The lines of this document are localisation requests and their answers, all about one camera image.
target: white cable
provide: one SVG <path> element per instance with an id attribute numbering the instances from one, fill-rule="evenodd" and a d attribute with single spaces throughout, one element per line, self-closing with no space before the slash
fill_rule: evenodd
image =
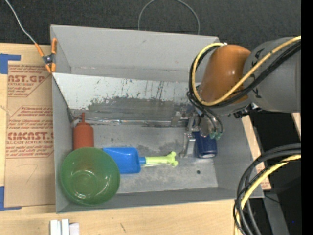
<path id="1" fill-rule="evenodd" d="M 12 5 L 10 4 L 10 2 L 9 2 L 8 0 L 4 0 L 4 1 L 5 1 L 5 2 L 8 4 L 8 6 L 11 8 L 11 10 L 12 10 L 14 16 L 16 17 L 16 20 L 18 21 L 18 23 L 19 23 L 19 25 L 20 25 L 22 31 L 26 34 L 27 37 L 30 38 L 30 40 L 31 40 L 34 44 L 36 44 L 36 41 L 31 37 L 31 35 L 30 35 L 30 34 L 24 29 L 24 27 L 22 26 L 21 21 L 20 21 L 18 15 L 16 14 L 14 8 L 13 8 Z"/>
<path id="2" fill-rule="evenodd" d="M 138 30 L 140 30 L 140 20 L 141 20 L 141 16 L 142 16 L 142 13 L 143 11 L 153 2 L 155 1 L 158 1 L 158 0 L 151 0 L 150 2 L 148 2 L 144 7 L 143 9 L 141 10 L 140 14 L 139 14 L 139 18 L 138 18 Z M 197 14 L 195 13 L 195 11 L 186 3 L 184 3 L 183 1 L 181 0 L 173 0 L 173 1 L 176 1 L 176 2 L 179 2 L 181 3 L 182 5 L 185 5 L 191 12 L 192 14 L 194 14 L 195 18 L 197 19 L 197 23 L 198 23 L 198 35 L 200 35 L 200 20 L 197 16 Z"/>

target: blue can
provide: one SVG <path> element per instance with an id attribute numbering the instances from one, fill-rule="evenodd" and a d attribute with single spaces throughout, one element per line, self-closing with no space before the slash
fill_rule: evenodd
<path id="1" fill-rule="evenodd" d="M 196 138 L 195 153 L 198 158 L 207 159 L 214 158 L 217 155 L 216 140 L 207 137 L 202 137 L 200 132 L 193 132 Z"/>

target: green bowl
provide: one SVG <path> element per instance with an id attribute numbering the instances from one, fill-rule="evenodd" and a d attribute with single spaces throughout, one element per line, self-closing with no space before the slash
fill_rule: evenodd
<path id="1" fill-rule="evenodd" d="M 99 205 L 117 192 L 120 173 L 114 160 L 92 147 L 72 151 L 61 167 L 61 184 L 66 196 L 84 205 Z"/>

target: black carpet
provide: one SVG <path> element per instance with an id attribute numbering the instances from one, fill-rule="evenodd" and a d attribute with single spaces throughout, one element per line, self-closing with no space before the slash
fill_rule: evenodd
<path id="1" fill-rule="evenodd" d="M 49 44 L 51 24 L 137 29 L 141 9 L 151 0 L 9 0 L 25 29 L 40 44 Z M 201 35 L 253 49 L 284 36 L 301 34 L 301 0 L 182 0 L 198 15 Z M 142 30 L 197 33 L 191 11 L 171 0 L 149 5 Z M 0 42 L 31 43 L 0 0 Z"/>

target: blue plastic scoop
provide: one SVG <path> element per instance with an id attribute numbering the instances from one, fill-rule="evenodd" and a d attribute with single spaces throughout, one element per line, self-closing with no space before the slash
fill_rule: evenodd
<path id="1" fill-rule="evenodd" d="M 161 157 L 140 157 L 138 150 L 134 147 L 108 147 L 102 148 L 116 162 L 121 174 L 139 173 L 141 165 L 178 165 L 175 160 L 176 152 L 172 151 L 167 156 Z"/>

